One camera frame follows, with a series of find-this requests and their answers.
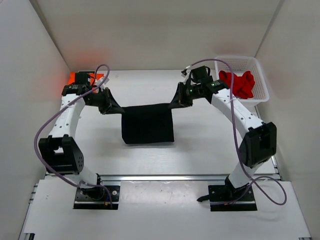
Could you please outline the orange t shirt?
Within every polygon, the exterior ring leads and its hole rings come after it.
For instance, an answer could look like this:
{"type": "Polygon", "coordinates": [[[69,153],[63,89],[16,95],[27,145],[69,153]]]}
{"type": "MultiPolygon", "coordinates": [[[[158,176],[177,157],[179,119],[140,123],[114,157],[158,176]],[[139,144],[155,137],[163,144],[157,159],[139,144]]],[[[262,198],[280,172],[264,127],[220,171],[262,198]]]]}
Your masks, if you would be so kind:
{"type": "Polygon", "coordinates": [[[63,90],[63,95],[76,94],[80,96],[97,87],[96,81],[101,77],[104,77],[103,73],[98,73],[95,77],[93,71],[71,72],[68,85],[66,85],[63,90]]]}

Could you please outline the black t shirt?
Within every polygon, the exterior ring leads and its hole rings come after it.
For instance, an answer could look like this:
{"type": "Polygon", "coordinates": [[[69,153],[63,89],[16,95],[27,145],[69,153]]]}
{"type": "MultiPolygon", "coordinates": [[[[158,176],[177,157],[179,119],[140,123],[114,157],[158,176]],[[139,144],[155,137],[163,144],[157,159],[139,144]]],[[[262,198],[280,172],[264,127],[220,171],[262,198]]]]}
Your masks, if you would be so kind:
{"type": "Polygon", "coordinates": [[[127,145],[173,143],[174,125],[169,103],[121,108],[121,136],[127,145]]]}

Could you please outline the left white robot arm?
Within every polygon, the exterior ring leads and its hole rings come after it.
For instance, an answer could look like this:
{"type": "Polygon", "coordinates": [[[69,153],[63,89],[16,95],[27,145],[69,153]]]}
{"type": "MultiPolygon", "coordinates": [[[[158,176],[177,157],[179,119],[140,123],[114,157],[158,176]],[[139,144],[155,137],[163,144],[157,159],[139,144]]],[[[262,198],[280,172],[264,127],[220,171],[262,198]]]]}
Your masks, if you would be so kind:
{"type": "Polygon", "coordinates": [[[48,173],[76,188],[88,188],[93,200],[100,200],[105,188],[99,175],[84,164],[75,135],[82,110],[92,106],[105,114],[112,108],[110,90],[104,86],[108,74],[72,72],[61,93],[59,111],[36,133],[34,150],[48,173]]]}

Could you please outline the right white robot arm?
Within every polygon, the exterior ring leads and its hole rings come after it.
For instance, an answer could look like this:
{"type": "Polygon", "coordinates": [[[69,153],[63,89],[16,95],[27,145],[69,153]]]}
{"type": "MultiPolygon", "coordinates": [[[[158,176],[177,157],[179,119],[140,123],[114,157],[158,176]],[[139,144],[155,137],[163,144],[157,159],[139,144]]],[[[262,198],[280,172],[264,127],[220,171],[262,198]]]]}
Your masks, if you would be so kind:
{"type": "Polygon", "coordinates": [[[243,189],[252,182],[256,171],[276,154],[277,127],[253,115],[232,93],[223,80],[214,80],[206,66],[185,68],[183,82],[169,104],[173,109],[192,106],[196,99],[205,98],[232,123],[233,133],[241,143],[235,143],[238,164],[225,179],[224,193],[230,200],[238,199],[243,189]]]}

